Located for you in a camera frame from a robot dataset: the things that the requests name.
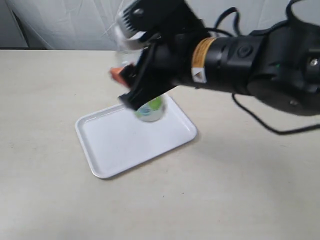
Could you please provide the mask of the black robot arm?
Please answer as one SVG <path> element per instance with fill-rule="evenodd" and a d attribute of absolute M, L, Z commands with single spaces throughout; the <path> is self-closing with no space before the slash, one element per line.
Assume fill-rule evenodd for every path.
<path fill-rule="evenodd" d="M 138 32 L 142 53 L 117 81 L 119 97 L 137 110 L 177 86 L 255 97 L 298 116 L 320 112 L 320 28 L 296 18 L 248 35 L 208 28 L 184 0 L 135 0 L 120 14 L 120 32 Z"/>

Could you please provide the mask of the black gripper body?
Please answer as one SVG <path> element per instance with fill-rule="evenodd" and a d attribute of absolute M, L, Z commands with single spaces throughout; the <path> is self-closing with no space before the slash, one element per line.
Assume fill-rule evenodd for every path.
<path fill-rule="evenodd" d="M 177 86 L 213 90 L 211 83 L 194 82 L 191 70 L 196 46 L 210 37 L 212 31 L 202 22 L 161 25 L 159 37 L 143 49 L 136 65 L 128 65 L 120 72 L 129 92 L 119 96 L 119 100 L 127 108 L 138 110 Z"/>

